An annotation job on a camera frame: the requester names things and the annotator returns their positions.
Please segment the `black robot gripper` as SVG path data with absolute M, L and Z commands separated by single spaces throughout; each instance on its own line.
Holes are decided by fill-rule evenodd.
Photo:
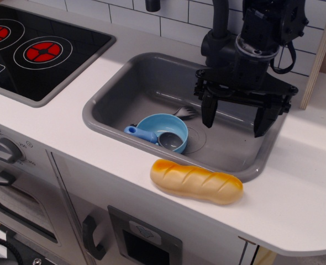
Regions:
M 203 124 L 212 127 L 219 101 L 248 105 L 257 108 L 254 136 L 264 136 L 278 114 L 289 112 L 291 98 L 298 92 L 296 87 L 267 73 L 269 68 L 281 75 L 292 70 L 292 66 L 275 67 L 277 54 L 277 49 L 237 49 L 233 63 L 198 70 L 194 94 L 202 101 Z

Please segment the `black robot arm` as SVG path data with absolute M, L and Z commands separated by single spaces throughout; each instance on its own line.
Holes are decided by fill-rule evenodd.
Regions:
M 219 101 L 257 108 L 254 135 L 261 137 L 276 119 L 288 112 L 295 86 L 272 77 L 292 70 L 275 67 L 281 47 L 296 59 L 293 40 L 302 37 L 308 24 L 304 1 L 244 1 L 243 27 L 232 37 L 228 30 L 228 1 L 213 2 L 213 27 L 205 35 L 201 53 L 205 69 L 196 72 L 194 94 L 201 100 L 203 124 L 211 127 Z

